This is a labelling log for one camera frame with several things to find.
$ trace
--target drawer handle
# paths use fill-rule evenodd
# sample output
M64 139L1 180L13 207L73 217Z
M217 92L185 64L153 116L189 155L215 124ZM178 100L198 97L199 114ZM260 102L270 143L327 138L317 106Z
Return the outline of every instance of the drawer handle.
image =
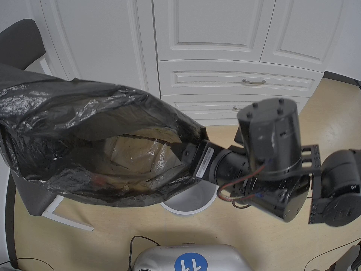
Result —
M242 82L246 83L246 84L265 84L266 81L262 80L262 81L248 81L245 78L242 79Z

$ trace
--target white logo symbol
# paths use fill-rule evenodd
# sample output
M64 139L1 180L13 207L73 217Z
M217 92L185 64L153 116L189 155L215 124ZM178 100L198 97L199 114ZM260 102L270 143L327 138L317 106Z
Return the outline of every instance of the white logo symbol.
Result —
M193 271L198 271L199 269L201 269L201 266L197 267L197 263L195 259L192 259L192 263L193 263ZM180 264L182 265L182 271L190 271L189 267L186 269L184 265L184 260L181 260Z

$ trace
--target barcode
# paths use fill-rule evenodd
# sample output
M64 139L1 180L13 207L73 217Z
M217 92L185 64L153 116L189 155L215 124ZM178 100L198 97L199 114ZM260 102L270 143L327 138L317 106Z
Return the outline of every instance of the barcode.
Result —
M210 159L212 158L213 153L214 153L214 149L209 147L208 150L206 151L205 156L202 160L202 163L196 173L197 178L203 178L203 175L205 173L205 170L208 167L208 164L210 162Z

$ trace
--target trash bag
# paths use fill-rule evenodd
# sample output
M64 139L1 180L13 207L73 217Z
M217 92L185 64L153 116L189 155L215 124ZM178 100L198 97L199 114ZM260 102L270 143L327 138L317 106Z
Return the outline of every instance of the trash bag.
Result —
M114 207L160 203L196 184L170 146L207 139L203 126L142 90L1 64L0 131L19 177Z

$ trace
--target drawer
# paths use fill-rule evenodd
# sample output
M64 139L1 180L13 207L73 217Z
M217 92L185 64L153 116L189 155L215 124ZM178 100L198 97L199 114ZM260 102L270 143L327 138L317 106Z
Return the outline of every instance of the drawer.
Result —
M158 61L158 70L162 95L262 94L311 97L323 76L321 72L291 66L229 60Z
M237 111L233 107L243 108L252 102L274 95L250 94L199 94L199 95L162 95L162 100L188 115L202 125L238 124ZM307 97L288 97L297 103L298 112L305 106Z

